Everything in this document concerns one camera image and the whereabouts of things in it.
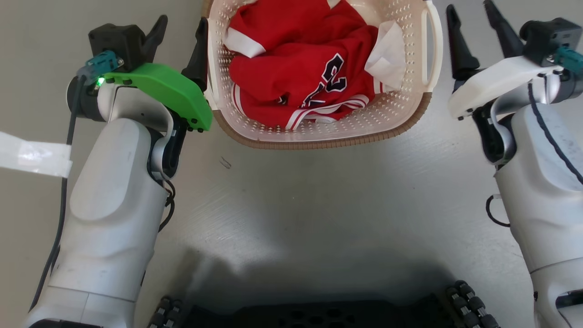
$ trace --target table surface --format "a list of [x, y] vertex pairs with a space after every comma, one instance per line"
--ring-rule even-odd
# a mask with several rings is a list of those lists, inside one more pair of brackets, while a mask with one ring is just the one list
[[[527, 20], [559, 16], [583, 24], [579, 0], [498, 2], [517, 30]], [[149, 30], [166, 13], [170, 23], [157, 61], [177, 69], [186, 64], [199, 2], [99, 3], [105, 5], [14, 1], [12, 9], [18, 10], [0, 13], [12, 24], [0, 40], [8, 38], [20, 49], [8, 52], [18, 68], [7, 67], [7, 74], [16, 81], [0, 82], [11, 109], [0, 130], [30, 140], [64, 139], [64, 81], [89, 54], [87, 31], [102, 23], [137, 23]], [[483, 67], [503, 58], [480, 1], [435, 3], [444, 31], [445, 7], [456, 5], [468, 46]], [[33, 8], [43, 16], [30, 14]], [[43, 47], [56, 54], [39, 57], [35, 51]], [[156, 243], [135, 326], [145, 326], [163, 295], [219, 313], [248, 305], [369, 298], [404, 305], [463, 279], [503, 327], [533, 327], [532, 285], [521, 251], [510, 230], [493, 224], [484, 210], [486, 198], [498, 193], [494, 168], [484, 159], [473, 123], [453, 120], [447, 111], [453, 86], [447, 37], [444, 51], [429, 109], [410, 131], [393, 139], [318, 151], [265, 151], [236, 143], [216, 123], [210, 132], [188, 134], [173, 180], [176, 212]], [[48, 86], [23, 96], [22, 70], [36, 72]], [[579, 140], [581, 104], [576, 99], [557, 106]], [[42, 126], [29, 128], [27, 116], [42, 106], [51, 115]], [[103, 128], [78, 124], [72, 180]], [[9, 173], [0, 175], [13, 193], [0, 205], [15, 218], [0, 232], [0, 258], [11, 264], [0, 284], [12, 298], [0, 301], [0, 316], [17, 323], [26, 314], [54, 237], [58, 182]], [[493, 207], [505, 221], [501, 202]]]

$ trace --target black cable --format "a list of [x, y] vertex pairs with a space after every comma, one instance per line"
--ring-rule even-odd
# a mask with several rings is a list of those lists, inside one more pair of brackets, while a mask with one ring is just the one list
[[[75, 89], [75, 97], [73, 98], [73, 107], [71, 109], [71, 118], [69, 119], [69, 131], [67, 132], [67, 145], [73, 144], [73, 133], [75, 132], [75, 122], [77, 119], [77, 112], [79, 111], [79, 105], [81, 101], [81, 93], [83, 92], [83, 85], [87, 80], [86, 76], [79, 77], [77, 83], [77, 88]], [[38, 282], [38, 287], [34, 293], [34, 298], [30, 304], [29, 312], [34, 309], [40, 298], [40, 294], [43, 291], [44, 281], [47, 279], [48, 271], [52, 267], [54, 261], [57, 259], [57, 254], [59, 251], [59, 244], [61, 243], [61, 236], [63, 234], [63, 226], [65, 225], [65, 212], [67, 209], [67, 178], [64, 177], [61, 180], [61, 212], [59, 214], [59, 223], [57, 226], [57, 235], [55, 236], [55, 241], [52, 243], [51, 253], [48, 255], [47, 262], [44, 265], [43, 273], [40, 276], [40, 281]]]
[[57, 248], [57, 254], [55, 255], [55, 257], [52, 259], [52, 263], [51, 263], [51, 274], [49, 275], [49, 277], [52, 275], [52, 271], [55, 268], [55, 263], [57, 262], [57, 258], [59, 257], [59, 253], [61, 252], [61, 246], [59, 246], [59, 248]]
[[176, 196], [176, 188], [174, 188], [174, 185], [172, 184], [172, 182], [166, 181], [166, 183], [171, 188], [171, 191], [170, 190], [168, 191], [170, 193], [170, 195], [166, 199], [166, 206], [170, 205], [170, 212], [168, 212], [168, 216], [160, 224], [160, 228], [158, 228], [158, 232], [160, 232], [160, 231], [162, 231], [162, 229], [164, 229], [164, 227], [168, 224], [168, 222], [170, 222], [170, 219], [172, 219], [172, 215], [174, 214], [174, 206], [175, 206], [174, 196]]
[[492, 216], [492, 212], [490, 212], [490, 204], [492, 203], [492, 201], [494, 200], [494, 195], [488, 197], [488, 199], [486, 200], [486, 213], [488, 214], [488, 217], [490, 218], [490, 220], [492, 220], [495, 224], [497, 225], [501, 225], [504, 226], [506, 228], [510, 228], [510, 224], [509, 223], [503, 223], [500, 222], [498, 220], [496, 220], [494, 218], [494, 216]]
[[549, 143], [553, 146], [554, 151], [557, 153], [557, 155], [563, 160], [563, 162], [565, 162], [569, 171], [571, 171], [571, 173], [573, 173], [575, 177], [577, 177], [577, 180], [579, 180], [579, 182], [583, 184], [583, 176], [581, 176], [579, 171], [575, 168], [575, 166], [573, 166], [569, 158], [565, 156], [557, 142], [553, 139], [553, 136], [550, 134], [549, 128], [546, 126], [546, 123], [543, 120], [543, 117], [540, 114], [538, 107], [536, 107], [536, 100], [532, 92], [532, 83], [528, 84], [528, 97], [529, 100], [531, 101], [531, 107], [533, 113], [536, 116], [536, 121], [539, 123], [540, 128], [543, 129], [543, 131], [545, 132], [545, 137], [547, 138]]

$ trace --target white cloth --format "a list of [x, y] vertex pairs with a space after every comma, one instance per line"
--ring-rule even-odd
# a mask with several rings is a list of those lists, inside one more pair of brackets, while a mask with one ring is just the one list
[[405, 40], [403, 30], [394, 21], [378, 27], [377, 43], [368, 56], [364, 70], [385, 84], [385, 92], [400, 90], [405, 76]]
[[68, 177], [71, 146], [26, 141], [0, 132], [0, 168]]

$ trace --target laundry basket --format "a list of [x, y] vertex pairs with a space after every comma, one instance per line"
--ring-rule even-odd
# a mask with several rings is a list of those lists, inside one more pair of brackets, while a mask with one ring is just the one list
[[[348, 0], [360, 11], [395, 20], [405, 38], [405, 77], [400, 91], [377, 97], [364, 109], [330, 124], [303, 121], [295, 130], [271, 128], [239, 113], [231, 102], [229, 64], [235, 53], [222, 42], [230, 19], [249, 0], [205, 0], [209, 21], [209, 88], [205, 96], [221, 128], [236, 141], [262, 149], [320, 149], [365, 144], [395, 137], [419, 121], [431, 100], [443, 57], [443, 36], [437, 10], [424, 0]], [[427, 72], [427, 22], [433, 32], [433, 63]]]

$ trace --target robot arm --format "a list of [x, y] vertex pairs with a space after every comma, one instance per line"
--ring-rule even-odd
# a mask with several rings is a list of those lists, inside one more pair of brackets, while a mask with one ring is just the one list
[[[494, 28], [505, 22], [492, 1], [485, 4]], [[580, 68], [555, 65], [563, 64], [554, 60], [562, 45], [553, 41], [575, 36], [568, 43], [576, 47], [581, 28], [562, 19], [529, 22], [521, 31], [524, 56], [479, 71], [452, 6], [449, 22], [457, 23], [450, 24], [450, 46], [458, 78], [449, 110], [458, 120], [472, 116], [496, 168], [510, 229], [531, 274], [535, 321], [545, 328], [581, 327], [583, 152], [552, 106], [583, 91]], [[509, 42], [517, 36], [508, 26], [500, 30], [503, 47], [516, 45]], [[504, 54], [511, 50], [507, 46]]]
[[147, 165], [157, 137], [128, 118], [103, 129], [73, 189], [61, 251], [26, 327], [61, 320], [133, 327], [168, 196]]
[[[107, 125], [73, 188], [58, 257], [24, 327], [133, 327], [135, 302], [169, 204], [164, 183], [177, 171], [187, 131], [207, 130], [212, 119], [202, 98], [206, 20], [182, 75], [145, 63], [153, 59], [166, 22], [162, 16], [145, 38], [136, 26], [105, 25], [90, 33], [92, 42], [102, 42], [99, 51], [113, 51], [126, 66], [105, 74], [104, 84], [78, 87], [83, 80], [74, 78], [69, 85], [72, 114]], [[132, 47], [137, 43], [143, 48]], [[81, 90], [80, 98], [75, 90]]]

